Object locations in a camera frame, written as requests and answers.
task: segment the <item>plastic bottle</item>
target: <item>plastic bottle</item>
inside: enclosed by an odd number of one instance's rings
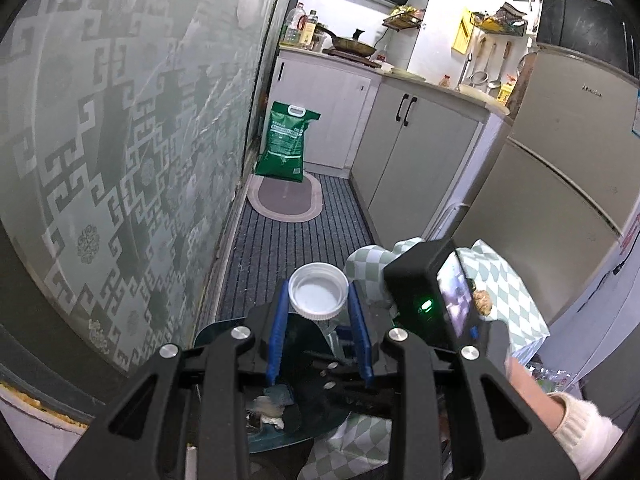
[[[438,86],[441,86],[443,88],[449,88],[451,86],[451,78],[449,77],[449,74],[446,74],[438,83]]]
[[[513,88],[516,85],[516,78],[514,78],[514,76],[507,75],[507,77],[509,78],[509,80],[500,87],[500,93],[498,94],[498,97],[496,98],[503,105],[507,104],[507,101],[509,100],[509,97],[511,96],[511,92],[513,92]]]
[[[300,33],[305,25],[306,12],[304,5],[300,2],[295,9],[291,9],[287,14],[285,24],[287,26],[284,31],[282,43],[291,46],[300,44]]]
[[[369,59],[375,62],[386,63],[386,49],[377,49]]]
[[[314,38],[314,32],[316,31],[316,23],[318,23],[318,15],[314,10],[311,10],[306,17],[305,28],[300,35],[300,45],[302,45],[303,48],[311,49],[311,42]]]

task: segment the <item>freezer door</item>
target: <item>freezer door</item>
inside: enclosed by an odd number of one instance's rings
[[[510,142],[454,233],[462,247],[478,239],[516,270],[549,325],[617,245],[613,230],[582,195]]]
[[[539,52],[511,136],[591,196],[620,231],[640,191],[638,88],[584,60]]]

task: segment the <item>white bottle cap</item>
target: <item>white bottle cap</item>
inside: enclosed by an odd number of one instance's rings
[[[306,264],[289,279],[289,300],[302,317],[324,321],[337,316],[347,301],[349,280],[338,267]]]

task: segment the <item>blue gripper pad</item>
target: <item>blue gripper pad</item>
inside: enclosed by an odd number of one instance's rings
[[[269,337],[269,351],[267,361],[267,371],[265,373],[269,386],[276,383],[276,377],[280,373],[280,361],[282,361],[282,348],[284,346],[284,336],[287,331],[287,318],[289,317],[289,280],[285,280],[280,289],[278,306],[271,325],[271,335]]]
[[[364,323],[358,293],[353,283],[349,285],[347,310],[349,312],[349,320],[351,321],[351,333],[353,335],[353,345],[355,346],[356,357],[358,359],[358,369],[360,370],[360,376],[364,379],[365,386],[369,387],[373,381],[371,341]]]

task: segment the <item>patterned wall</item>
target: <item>patterned wall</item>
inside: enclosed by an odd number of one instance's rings
[[[274,1],[28,0],[0,43],[0,219],[122,370],[190,342]]]

